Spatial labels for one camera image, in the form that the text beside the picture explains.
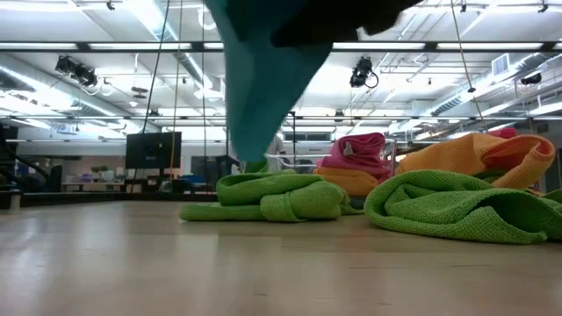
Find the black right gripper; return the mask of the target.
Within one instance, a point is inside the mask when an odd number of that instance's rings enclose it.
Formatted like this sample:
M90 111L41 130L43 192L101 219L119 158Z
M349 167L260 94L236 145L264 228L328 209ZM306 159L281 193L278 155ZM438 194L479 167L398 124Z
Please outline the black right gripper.
M354 41L362 28L369 35L397 23L419 0L311 0L271 35L274 47L301 47Z

